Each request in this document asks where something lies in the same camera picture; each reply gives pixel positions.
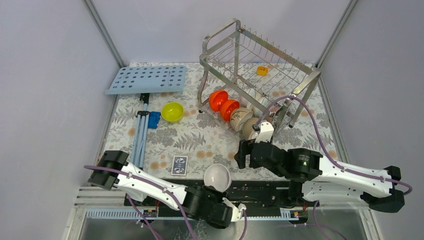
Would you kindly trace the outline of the yellow-green plastic bowl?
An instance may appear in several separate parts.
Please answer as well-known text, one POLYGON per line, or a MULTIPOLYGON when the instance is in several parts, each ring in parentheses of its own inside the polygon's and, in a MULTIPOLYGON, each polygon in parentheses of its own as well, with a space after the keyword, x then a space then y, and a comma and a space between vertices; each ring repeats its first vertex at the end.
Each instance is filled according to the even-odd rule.
POLYGON ((179 102, 169 102, 161 109, 162 118, 169 123, 177 123, 184 116, 184 107, 179 102))

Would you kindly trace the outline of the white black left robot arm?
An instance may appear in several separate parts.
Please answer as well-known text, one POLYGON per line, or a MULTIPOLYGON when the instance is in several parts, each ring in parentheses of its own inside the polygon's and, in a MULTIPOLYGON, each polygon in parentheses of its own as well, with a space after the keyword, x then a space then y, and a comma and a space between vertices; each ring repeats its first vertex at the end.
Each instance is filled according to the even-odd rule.
POLYGON ((97 165, 85 166, 92 171, 88 183, 108 191, 117 188, 144 206, 156 199, 185 218, 203 220, 217 229, 242 219, 243 206, 231 203, 226 193, 157 178, 129 162, 128 156, 120 150, 105 151, 97 165))

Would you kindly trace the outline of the white plastic bowl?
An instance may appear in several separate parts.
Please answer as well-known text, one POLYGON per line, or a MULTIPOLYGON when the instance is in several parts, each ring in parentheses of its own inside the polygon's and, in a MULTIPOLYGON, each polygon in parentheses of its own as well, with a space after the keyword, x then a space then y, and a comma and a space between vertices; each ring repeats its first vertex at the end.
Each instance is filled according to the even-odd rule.
POLYGON ((203 176, 204 185, 213 187, 218 192, 225 192, 232 183, 230 171, 220 163, 210 165, 203 176))

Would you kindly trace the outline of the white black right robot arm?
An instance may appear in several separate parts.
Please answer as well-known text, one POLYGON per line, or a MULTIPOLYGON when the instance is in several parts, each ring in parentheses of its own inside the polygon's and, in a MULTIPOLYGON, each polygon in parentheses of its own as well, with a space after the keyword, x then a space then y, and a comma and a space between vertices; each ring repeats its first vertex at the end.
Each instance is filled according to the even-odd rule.
POLYGON ((318 151, 306 148, 280 149, 269 142, 241 140, 234 155, 239 169, 264 168, 288 181, 282 194, 284 206, 342 203, 377 212, 397 213, 405 205, 405 194, 396 188, 400 169, 381 170, 342 163, 334 165, 318 151))

